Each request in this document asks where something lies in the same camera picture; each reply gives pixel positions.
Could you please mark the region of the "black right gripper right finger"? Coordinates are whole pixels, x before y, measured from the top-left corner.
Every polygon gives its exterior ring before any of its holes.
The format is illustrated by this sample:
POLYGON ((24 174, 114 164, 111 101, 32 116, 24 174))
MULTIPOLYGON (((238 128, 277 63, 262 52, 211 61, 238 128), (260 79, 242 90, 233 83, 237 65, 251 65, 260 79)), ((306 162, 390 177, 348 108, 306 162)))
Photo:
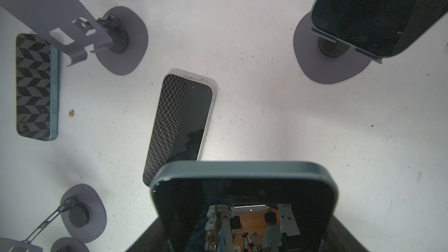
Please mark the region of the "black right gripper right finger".
POLYGON ((322 252, 368 252, 368 249, 332 216, 322 240, 322 252))

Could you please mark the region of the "dark phone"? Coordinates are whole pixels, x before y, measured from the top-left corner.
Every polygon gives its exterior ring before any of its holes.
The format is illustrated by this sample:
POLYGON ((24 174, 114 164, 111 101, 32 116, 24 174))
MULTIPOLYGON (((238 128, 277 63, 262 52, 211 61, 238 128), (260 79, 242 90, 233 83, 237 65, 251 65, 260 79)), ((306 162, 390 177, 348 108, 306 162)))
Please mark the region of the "dark phone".
POLYGON ((177 161, 149 186, 174 252, 317 252, 338 199, 309 162, 177 161))

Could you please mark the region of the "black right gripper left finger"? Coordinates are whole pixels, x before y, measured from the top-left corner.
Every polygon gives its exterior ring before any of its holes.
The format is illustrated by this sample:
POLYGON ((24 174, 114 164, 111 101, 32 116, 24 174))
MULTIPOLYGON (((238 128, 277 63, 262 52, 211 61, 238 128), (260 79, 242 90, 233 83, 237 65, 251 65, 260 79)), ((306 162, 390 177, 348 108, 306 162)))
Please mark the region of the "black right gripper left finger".
POLYGON ((169 238, 160 218, 126 250, 126 252, 170 252, 169 238))

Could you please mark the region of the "green-edged phone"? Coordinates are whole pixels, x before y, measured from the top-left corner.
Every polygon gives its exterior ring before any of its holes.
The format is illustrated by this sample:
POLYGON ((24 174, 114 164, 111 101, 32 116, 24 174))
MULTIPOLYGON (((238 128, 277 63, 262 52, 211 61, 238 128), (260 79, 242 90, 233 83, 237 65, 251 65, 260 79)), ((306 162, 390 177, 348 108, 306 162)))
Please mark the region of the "green-edged phone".
POLYGON ((401 54, 448 12, 448 0, 316 0, 313 26, 378 58, 401 54))

